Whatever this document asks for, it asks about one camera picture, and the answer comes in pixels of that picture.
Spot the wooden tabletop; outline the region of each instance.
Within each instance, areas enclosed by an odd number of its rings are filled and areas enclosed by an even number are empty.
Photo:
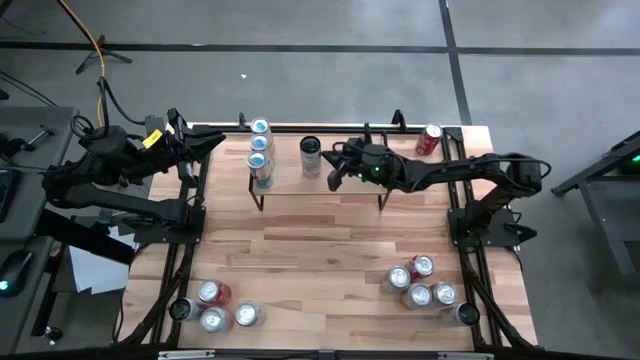
[[[493,151],[487,127],[463,127],[463,133],[468,156]],[[416,139],[389,136],[389,146],[413,157]],[[276,144],[280,141],[277,135]],[[472,350],[468,328],[442,327],[437,310],[409,311],[397,295],[379,292],[385,269],[422,253],[434,259],[436,268],[425,282],[448,281],[464,301],[460,262],[446,223],[450,204],[445,184],[413,194],[393,192],[382,212],[371,195],[273,197],[260,212],[247,191],[247,153],[236,150],[245,149],[247,142],[247,135],[228,135],[214,150],[205,234],[196,248],[188,295],[197,299],[202,280],[219,279],[233,291],[228,309],[253,300],[264,305],[267,319],[260,328],[236,326],[229,334],[207,334],[197,322],[186,323],[180,347]],[[442,161],[442,150],[422,160]],[[481,198],[493,184],[478,180],[473,186]],[[175,171],[156,175],[151,197],[176,197],[178,189]],[[131,266],[121,337],[157,298],[166,252],[166,245],[150,245]],[[521,334],[536,343],[518,262],[504,249],[486,252],[496,302]],[[170,325],[166,319],[163,339]],[[488,340],[486,317],[482,319]]]

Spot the white can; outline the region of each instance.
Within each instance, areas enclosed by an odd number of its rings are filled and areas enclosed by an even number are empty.
[[[305,136],[300,140],[300,159],[302,160],[302,175],[308,179],[320,176],[322,162],[320,159],[320,139],[315,136]]]

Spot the aluminum can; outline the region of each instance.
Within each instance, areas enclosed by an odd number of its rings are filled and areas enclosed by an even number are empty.
[[[255,327],[264,322],[265,313],[262,306],[253,301],[243,302],[236,309],[236,322],[240,326]]]
[[[429,286],[436,306],[449,306],[456,302],[456,288],[444,281]]]
[[[210,307],[200,316],[200,327],[208,333],[226,333],[233,328],[233,319],[227,310]]]
[[[315,136],[303,137],[300,140],[300,158],[304,177],[315,179],[320,176],[320,171],[322,170],[320,139]]]
[[[267,161],[267,167],[271,172],[276,167],[275,153],[273,152],[273,146],[271,140],[264,135],[253,135],[249,141],[249,146],[253,152],[259,152],[264,154]]]
[[[431,260],[427,255],[416,255],[411,258],[411,260],[407,261],[404,268],[409,271],[411,281],[426,278],[433,274],[433,260]]]
[[[263,116],[258,116],[257,118],[251,120],[251,131],[256,135],[264,135],[267,137],[269,142],[271,143],[271,147],[275,153],[276,144],[273,142],[273,134],[271,134],[271,123],[267,118]]]
[[[431,155],[441,138],[442,128],[440,126],[435,124],[425,126],[416,143],[416,154],[421,156]]]
[[[256,180],[256,185],[260,188],[268,188],[271,186],[271,170],[267,166],[267,159],[263,153],[254,152],[249,155],[247,160],[249,171]]]
[[[225,305],[231,299],[231,288],[222,281],[207,280],[200,285],[198,295],[203,303]]]
[[[469,304],[455,304],[440,311],[440,322],[444,326],[472,326],[480,321],[480,312]]]
[[[169,316],[174,321],[195,321],[200,319],[207,306],[187,298],[176,299],[169,306]]]
[[[407,309],[417,309],[431,305],[431,290],[425,284],[414,283],[400,294],[400,302]]]
[[[409,287],[411,278],[409,272],[402,266],[394,266],[384,274],[384,279],[380,284],[380,291],[383,293],[402,292]]]

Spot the gray floor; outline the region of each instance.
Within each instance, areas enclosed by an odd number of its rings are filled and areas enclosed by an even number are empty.
[[[436,0],[69,3],[94,34],[112,41],[444,45]],[[458,46],[640,46],[640,3],[633,0],[451,0],[449,8]],[[29,36],[0,22],[0,39],[82,41],[54,2],[16,2],[6,17],[47,33]],[[446,55],[125,55],[134,63],[109,60],[107,75],[136,118],[177,107],[190,121],[235,121],[243,111],[283,122],[386,123],[401,108],[412,123],[460,124]],[[0,69],[93,118],[98,66],[73,73],[84,56],[0,50]],[[640,57],[461,56],[460,62],[473,124],[490,126],[496,151],[554,166],[545,191],[514,204],[525,213],[522,222],[539,231],[522,258],[540,344],[639,358],[638,295],[589,292],[591,282],[615,275],[611,255],[579,194],[557,199],[547,190],[637,130]],[[3,87],[12,99],[0,106],[36,104]],[[78,155],[73,148],[70,157]],[[56,306],[55,319],[68,331],[58,348],[108,342],[117,296],[70,297]],[[93,315],[95,306],[106,309],[102,319]],[[22,350],[37,347],[44,348],[21,344]]]

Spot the red soda can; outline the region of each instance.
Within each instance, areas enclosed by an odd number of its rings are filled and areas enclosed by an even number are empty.
[[[441,138],[442,128],[440,126],[435,124],[425,126],[416,143],[416,154],[421,156],[431,155]]]
[[[416,255],[412,257],[411,260],[407,261],[404,268],[409,271],[411,281],[426,278],[433,274],[433,260],[431,260],[427,255]]]
[[[198,295],[203,303],[224,305],[231,299],[231,288],[222,281],[207,280],[200,285]]]

